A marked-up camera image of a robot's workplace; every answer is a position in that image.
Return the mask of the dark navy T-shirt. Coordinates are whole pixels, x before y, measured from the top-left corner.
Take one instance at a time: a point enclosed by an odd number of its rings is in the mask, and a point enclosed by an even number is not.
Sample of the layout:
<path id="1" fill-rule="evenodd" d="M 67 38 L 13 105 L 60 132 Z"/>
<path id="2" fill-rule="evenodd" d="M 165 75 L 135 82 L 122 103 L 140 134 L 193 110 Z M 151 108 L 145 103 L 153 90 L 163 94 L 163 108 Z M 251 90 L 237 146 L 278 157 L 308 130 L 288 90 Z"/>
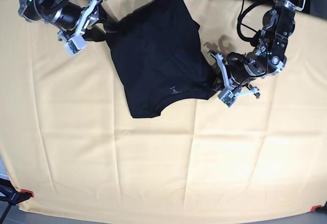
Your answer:
<path id="1" fill-rule="evenodd" d="M 199 29 L 183 0 L 154 0 L 106 34 L 133 118 L 154 118 L 174 102 L 215 95 L 216 74 L 201 52 Z"/>

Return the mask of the yellow table cloth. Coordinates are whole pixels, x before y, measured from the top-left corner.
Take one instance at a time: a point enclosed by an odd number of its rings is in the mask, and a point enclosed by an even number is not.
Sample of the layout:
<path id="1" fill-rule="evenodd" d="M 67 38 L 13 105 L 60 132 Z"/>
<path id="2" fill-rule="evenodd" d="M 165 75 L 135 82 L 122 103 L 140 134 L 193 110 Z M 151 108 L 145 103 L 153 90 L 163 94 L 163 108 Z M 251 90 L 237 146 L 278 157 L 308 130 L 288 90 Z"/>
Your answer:
<path id="1" fill-rule="evenodd" d="M 105 43 L 71 57 L 1 0 L 1 158 L 27 212 L 105 223 L 242 223 L 326 202 L 326 21 L 295 16 L 261 97 L 131 117 Z"/>

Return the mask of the red-black clamp right corner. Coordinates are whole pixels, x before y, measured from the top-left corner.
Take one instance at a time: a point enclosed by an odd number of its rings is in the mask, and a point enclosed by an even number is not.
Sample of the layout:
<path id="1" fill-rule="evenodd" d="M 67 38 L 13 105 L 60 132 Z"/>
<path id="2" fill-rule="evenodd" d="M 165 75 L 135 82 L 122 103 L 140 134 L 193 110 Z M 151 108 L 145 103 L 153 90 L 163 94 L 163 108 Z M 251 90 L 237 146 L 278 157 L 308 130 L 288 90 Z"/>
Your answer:
<path id="1" fill-rule="evenodd" d="M 327 202 L 323 206 L 322 205 L 313 206 L 310 211 L 327 214 Z"/>

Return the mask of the red-black clamp corner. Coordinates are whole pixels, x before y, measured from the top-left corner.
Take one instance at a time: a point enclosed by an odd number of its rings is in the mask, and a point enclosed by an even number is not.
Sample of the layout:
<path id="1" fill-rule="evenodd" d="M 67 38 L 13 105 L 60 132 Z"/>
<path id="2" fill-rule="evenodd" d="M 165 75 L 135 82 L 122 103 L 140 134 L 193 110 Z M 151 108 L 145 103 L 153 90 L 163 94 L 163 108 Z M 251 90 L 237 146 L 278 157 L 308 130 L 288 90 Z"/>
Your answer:
<path id="1" fill-rule="evenodd" d="M 327 202 L 323 206 L 322 205 L 313 206 L 310 211 L 327 214 Z"/>
<path id="2" fill-rule="evenodd" d="M 24 189 L 22 192 L 18 192 L 15 189 L 8 191 L 1 187 L 1 201 L 7 202 L 9 205 L 15 206 L 21 202 L 29 200 L 32 197 L 34 197 L 34 193 L 32 191 L 27 191 Z"/>

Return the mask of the red-black clamp left corner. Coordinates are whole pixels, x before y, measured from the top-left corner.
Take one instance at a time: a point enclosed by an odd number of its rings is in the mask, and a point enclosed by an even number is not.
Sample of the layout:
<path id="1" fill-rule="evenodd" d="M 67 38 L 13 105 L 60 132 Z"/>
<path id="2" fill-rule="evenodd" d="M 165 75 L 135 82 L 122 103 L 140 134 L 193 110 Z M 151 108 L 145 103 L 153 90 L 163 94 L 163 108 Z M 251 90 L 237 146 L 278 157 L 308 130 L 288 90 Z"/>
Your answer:
<path id="1" fill-rule="evenodd" d="M 9 205 L 15 206 L 21 202 L 29 200 L 32 197 L 34 197 L 34 193 L 32 191 L 27 191 L 24 189 L 22 192 L 18 192 L 15 189 L 8 191 L 1 187 L 1 201 L 7 202 Z"/>

